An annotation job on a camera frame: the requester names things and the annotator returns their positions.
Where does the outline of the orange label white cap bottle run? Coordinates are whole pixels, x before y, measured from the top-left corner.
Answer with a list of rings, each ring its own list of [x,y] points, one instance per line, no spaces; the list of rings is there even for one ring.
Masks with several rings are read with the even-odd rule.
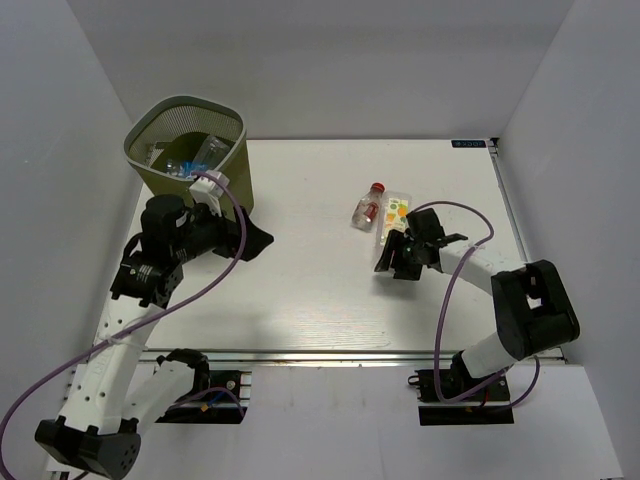
[[[406,215],[411,210],[412,197],[403,192],[386,191],[382,195],[377,216],[375,246],[382,248],[391,230],[403,232],[407,227]]]

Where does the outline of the red cap red label bottle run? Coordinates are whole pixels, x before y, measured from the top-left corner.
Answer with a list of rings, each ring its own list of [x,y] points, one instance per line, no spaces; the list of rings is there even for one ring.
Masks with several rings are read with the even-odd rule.
[[[375,182],[369,191],[358,201],[352,214],[351,225],[362,231],[370,231],[378,212],[380,210],[381,199],[385,192],[382,183]]]

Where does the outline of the clear bottle blue-white cap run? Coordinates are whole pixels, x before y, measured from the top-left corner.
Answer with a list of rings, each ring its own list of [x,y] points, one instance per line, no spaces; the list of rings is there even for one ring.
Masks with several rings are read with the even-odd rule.
[[[201,163],[205,169],[215,169],[230,152],[230,146],[215,135],[208,135],[201,144],[194,163]]]

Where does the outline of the blue label blue cap bottle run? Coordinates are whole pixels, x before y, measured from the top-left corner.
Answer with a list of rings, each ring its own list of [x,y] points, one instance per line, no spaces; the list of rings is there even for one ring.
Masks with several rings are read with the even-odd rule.
[[[169,159],[166,161],[165,170],[166,173],[172,177],[186,179],[191,178],[201,167],[201,163]]]

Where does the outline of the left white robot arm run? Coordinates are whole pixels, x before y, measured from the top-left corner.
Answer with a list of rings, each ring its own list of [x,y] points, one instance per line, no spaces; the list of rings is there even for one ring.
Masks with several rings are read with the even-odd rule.
[[[212,387],[206,356],[176,349],[159,357],[158,371],[136,391],[129,389],[157,324],[153,317],[167,312],[184,264],[208,253],[251,261],[273,241],[244,208],[229,219],[205,203],[188,207],[176,195],[148,200],[110,288],[111,301],[129,303],[134,312],[103,323],[98,351],[57,417],[40,422],[36,442],[64,465],[125,478],[146,430],[180,401],[202,398]]]

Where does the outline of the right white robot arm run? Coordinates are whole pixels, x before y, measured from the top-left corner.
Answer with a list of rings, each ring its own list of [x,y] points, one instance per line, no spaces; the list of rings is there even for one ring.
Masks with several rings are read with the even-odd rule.
[[[443,404],[477,397],[515,364],[575,341],[577,315],[556,266],[548,260],[509,260],[485,245],[490,229],[472,242],[460,233],[445,232],[431,206],[410,212],[404,230],[391,230],[374,270],[391,272],[396,280],[418,281],[426,269],[449,278],[439,311],[434,341],[433,391]],[[493,302],[495,331],[453,356],[442,370],[442,335],[451,297],[458,281],[486,294]]]

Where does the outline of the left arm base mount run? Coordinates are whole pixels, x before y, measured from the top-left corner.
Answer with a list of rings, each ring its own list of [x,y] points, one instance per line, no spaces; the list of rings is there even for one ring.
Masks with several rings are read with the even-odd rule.
[[[250,401],[252,373],[248,370],[217,369],[197,350],[175,349],[156,358],[154,372],[168,361],[186,364],[194,371],[192,389],[180,396],[157,423],[239,425]]]

